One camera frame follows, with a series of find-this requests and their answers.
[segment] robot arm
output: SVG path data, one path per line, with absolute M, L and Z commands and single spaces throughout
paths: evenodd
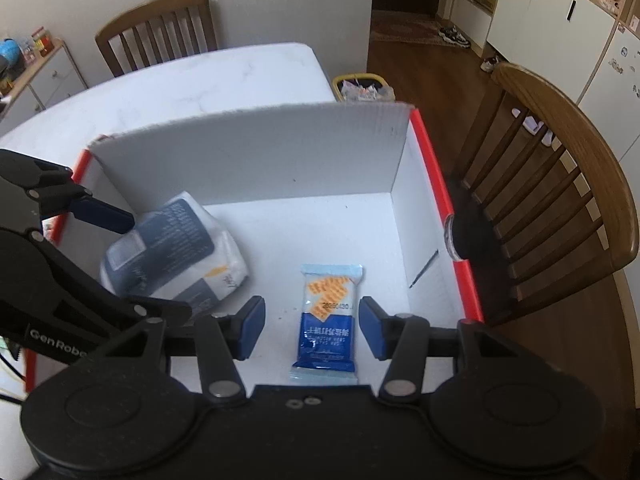
M 247 397 L 234 360 L 255 346 L 263 298 L 182 327 L 187 305 L 108 293 L 44 239 L 41 220 L 71 212 L 123 233 L 133 218 L 71 176 L 0 150 L 0 334 L 71 364 L 22 407 L 41 464 L 32 479 L 595 478 L 581 459 L 604 416 L 584 384 L 481 323 L 435 328 L 370 297 L 360 329 L 390 360 L 377 394 L 259 385 Z M 167 374 L 173 355 L 196 357 L 201 394 Z M 455 374 L 424 394 L 433 357 L 452 358 Z

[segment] wooden chair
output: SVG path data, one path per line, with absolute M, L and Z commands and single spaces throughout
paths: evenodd
M 202 30 L 204 32 L 204 39 L 206 42 L 206 50 L 211 52 L 218 48 L 216 44 L 216 35 L 213 29 L 213 20 L 211 18 L 211 10 L 209 9 L 209 0 L 152 0 L 134 9 L 128 10 L 117 18 L 111 20 L 105 25 L 98 34 L 95 35 L 95 43 L 97 43 L 104 60 L 109 65 L 109 69 L 115 77 L 124 74 L 122 66 L 116 57 L 109 40 L 115 36 L 120 37 L 122 47 L 124 49 L 125 56 L 129 61 L 131 70 L 137 70 L 136 61 L 134 60 L 129 43 L 124 36 L 124 32 L 131 29 L 133 37 L 138 47 L 138 53 L 143 65 L 149 66 L 149 58 L 143 45 L 138 26 L 145 24 L 146 34 L 148 35 L 149 43 L 155 57 L 156 63 L 162 63 L 164 60 L 158 49 L 158 43 L 154 35 L 153 23 L 156 22 L 162 33 L 162 39 L 164 40 L 164 47 L 169 59 L 175 59 L 174 49 L 167 30 L 167 16 L 172 21 L 174 26 L 174 35 L 177 40 L 180 54 L 182 57 L 188 56 L 187 47 L 180 29 L 180 21 L 178 20 L 178 11 L 184 10 L 186 16 L 186 26 L 189 33 L 191 42 L 191 50 L 194 54 L 200 53 L 200 47 L 198 46 L 198 40 L 196 37 L 196 30 L 193 25 L 193 19 L 191 18 L 190 7 L 197 7 L 200 15 L 200 22 L 202 23 Z
M 492 124 L 506 94 L 526 109 L 506 133 L 498 132 L 493 146 L 485 146 L 486 160 L 477 160 L 488 132 L 495 132 Z M 516 135 L 529 114 L 545 126 L 523 143 L 529 134 Z M 561 142 L 556 150 L 539 147 L 548 128 Z M 516 138 L 523 147 L 514 153 L 513 160 L 506 160 L 505 152 L 515 151 L 508 148 Z M 527 165 L 534 152 L 537 163 Z M 573 169 L 565 153 L 573 158 Z M 556 166 L 561 159 L 564 168 Z M 535 167 L 522 171 L 525 166 Z M 549 183 L 545 177 L 552 168 L 556 177 Z M 577 189 L 582 177 L 586 181 L 582 181 L 583 194 Z M 545 189 L 541 192 L 543 180 Z M 634 200 L 607 143 L 577 105 L 549 82 L 519 66 L 501 63 L 496 67 L 447 185 L 456 211 L 454 246 L 460 257 L 471 262 L 488 323 L 500 324 L 541 310 L 622 269 L 638 254 Z M 567 193 L 574 194 L 569 204 Z M 575 222 L 578 213 L 580 225 Z M 561 231 L 565 226 L 569 230 Z M 565 272 L 571 267 L 569 263 L 575 263 L 572 254 L 598 230 L 606 235 L 598 250 L 590 251 L 585 261 Z M 527 255 L 529 263 L 523 269 Z M 526 294 L 525 285 L 532 282 L 537 286 Z

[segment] box flap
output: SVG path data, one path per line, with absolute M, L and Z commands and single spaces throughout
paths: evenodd
M 390 192 L 412 109 L 259 108 L 153 126 L 90 149 L 137 212 L 183 190 L 203 204 Z

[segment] jar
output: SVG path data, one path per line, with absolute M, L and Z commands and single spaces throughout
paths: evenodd
M 22 57 L 24 58 L 25 65 L 29 66 L 36 61 L 36 54 L 33 51 L 33 41 L 31 38 L 22 37 L 18 40 L 20 50 L 22 51 Z
M 36 45 L 36 49 L 40 52 L 42 57 L 45 57 L 53 50 L 53 41 L 51 41 L 51 35 L 46 28 L 40 27 L 31 35 L 31 37 L 33 38 L 33 43 Z

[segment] packaged item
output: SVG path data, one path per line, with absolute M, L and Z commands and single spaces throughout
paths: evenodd
M 31 37 L 33 38 L 33 43 L 35 44 L 37 51 L 42 57 L 45 57 L 55 47 L 49 31 L 44 27 L 40 27 L 36 30 Z
M 100 265 L 107 290 L 184 301 L 191 320 L 214 309 L 246 276 L 231 234 L 187 192 L 145 215 L 107 249 Z
M 308 386 L 357 384 L 354 319 L 362 266 L 303 265 L 301 270 L 305 295 L 291 379 Z

